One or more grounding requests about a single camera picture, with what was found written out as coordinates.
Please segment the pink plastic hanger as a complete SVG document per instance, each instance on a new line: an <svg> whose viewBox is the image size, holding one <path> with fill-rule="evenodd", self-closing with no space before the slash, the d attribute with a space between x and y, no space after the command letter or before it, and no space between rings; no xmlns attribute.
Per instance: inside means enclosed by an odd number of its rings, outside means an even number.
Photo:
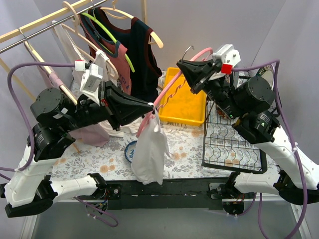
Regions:
<svg viewBox="0 0 319 239"><path fill-rule="evenodd" d="M194 55L190 61L195 61L197 60L199 57L201 57L202 55L204 55L205 53L209 53L209 55L212 55L213 53L213 48L212 47L207 47L204 48L203 50L199 51L196 55ZM165 96L165 94L168 92L168 90L174 85L174 83L176 82L176 80L182 75L182 72L179 71L174 77L173 79L164 87L164 89L161 91L161 93L159 94L159 96L156 98L156 100L153 102L152 106L154 108L159 108L159 104L162 100L162 98ZM147 124L150 116L152 115L153 110L151 110L149 113L146 114L146 116L143 118L139 129L137 131L136 137L139 137L145 127L145 125Z"/></svg>

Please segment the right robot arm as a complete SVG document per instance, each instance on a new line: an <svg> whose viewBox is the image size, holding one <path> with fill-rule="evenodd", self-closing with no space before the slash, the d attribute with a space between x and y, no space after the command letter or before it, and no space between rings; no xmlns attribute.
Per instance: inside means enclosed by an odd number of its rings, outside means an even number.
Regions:
<svg viewBox="0 0 319 239"><path fill-rule="evenodd" d="M278 195L295 204L312 204L319 200L319 167L311 161L287 135L281 126L280 107L270 111L277 94L260 76L234 86L234 68L220 60L202 62L179 60L177 63L191 92L204 91L222 112L233 119L233 129L251 145L263 151L280 167L275 175L233 172L225 184L213 190L219 198L233 199L246 193ZM230 74L213 79L221 71Z"/></svg>

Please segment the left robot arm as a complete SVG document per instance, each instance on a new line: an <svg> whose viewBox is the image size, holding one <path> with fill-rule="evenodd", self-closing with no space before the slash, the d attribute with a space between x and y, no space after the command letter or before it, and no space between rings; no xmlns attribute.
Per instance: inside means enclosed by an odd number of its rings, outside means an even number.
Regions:
<svg viewBox="0 0 319 239"><path fill-rule="evenodd" d="M101 199L111 195L111 188L99 173L89 173L80 179L53 181L50 172L64 151L75 142L71 132L108 121L114 130L128 125L151 112L148 102L119 90L112 82L101 82L97 100L82 94L71 101L57 88L43 90L30 107L37 124L27 139L22 163L11 180L0 186L0 196L6 199L9 218L40 214L54 203L80 196Z"/></svg>

